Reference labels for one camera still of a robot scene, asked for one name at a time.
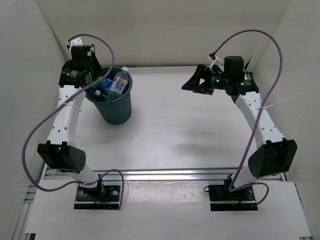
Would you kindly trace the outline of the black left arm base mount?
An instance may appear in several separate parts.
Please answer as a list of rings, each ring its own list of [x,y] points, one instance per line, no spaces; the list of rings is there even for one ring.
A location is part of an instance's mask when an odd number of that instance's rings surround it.
[[[77,187],[75,210],[119,210],[122,187],[103,180],[95,188]]]

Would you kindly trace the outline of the clear bottle orange blue label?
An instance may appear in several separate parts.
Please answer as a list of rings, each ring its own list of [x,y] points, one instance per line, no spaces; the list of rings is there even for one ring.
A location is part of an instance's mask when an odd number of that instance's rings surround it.
[[[120,72],[115,74],[110,87],[106,91],[107,102],[114,101],[125,93],[129,83],[128,71],[129,68],[124,66]]]

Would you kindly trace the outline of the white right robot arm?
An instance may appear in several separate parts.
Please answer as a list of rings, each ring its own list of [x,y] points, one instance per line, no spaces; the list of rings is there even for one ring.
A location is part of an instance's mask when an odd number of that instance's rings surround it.
[[[238,199],[243,187],[273,175],[289,171],[298,146],[276,127],[268,111],[261,105],[259,89],[250,74],[244,71],[241,56],[227,56],[221,69],[216,59],[211,66],[199,64],[182,90],[212,95],[223,90],[231,97],[245,117],[256,143],[256,151],[247,158],[247,166],[229,176],[224,193],[230,200]]]

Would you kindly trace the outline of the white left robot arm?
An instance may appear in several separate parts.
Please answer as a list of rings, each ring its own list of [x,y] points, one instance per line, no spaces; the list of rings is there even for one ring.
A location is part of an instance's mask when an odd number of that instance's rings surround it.
[[[63,65],[58,81],[60,110],[46,142],[38,145],[37,152],[51,169],[68,174],[81,187],[88,188],[87,194],[93,200],[100,200],[105,188],[99,184],[98,174],[88,167],[85,152],[76,148],[76,129],[86,97],[83,89],[102,76],[103,70],[90,45],[74,45],[70,50],[71,59]]]

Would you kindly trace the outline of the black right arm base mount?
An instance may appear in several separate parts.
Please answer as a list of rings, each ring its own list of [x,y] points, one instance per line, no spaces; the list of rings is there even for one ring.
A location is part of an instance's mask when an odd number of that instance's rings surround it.
[[[226,184],[211,184],[203,188],[209,194],[212,212],[257,211],[257,201],[253,187],[249,186],[230,192]]]

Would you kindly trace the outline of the green plastic soda bottle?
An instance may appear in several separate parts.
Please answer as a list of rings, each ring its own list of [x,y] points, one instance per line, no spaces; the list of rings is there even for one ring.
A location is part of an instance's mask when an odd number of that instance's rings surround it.
[[[99,82],[96,85],[104,88],[107,85],[106,78],[102,77],[101,79],[99,79]]]

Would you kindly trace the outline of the clear unlabelled plastic bottle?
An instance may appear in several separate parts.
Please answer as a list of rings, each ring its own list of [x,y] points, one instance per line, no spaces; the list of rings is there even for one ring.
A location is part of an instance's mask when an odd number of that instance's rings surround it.
[[[99,102],[109,102],[112,100],[110,91],[95,89],[93,92],[93,98]]]

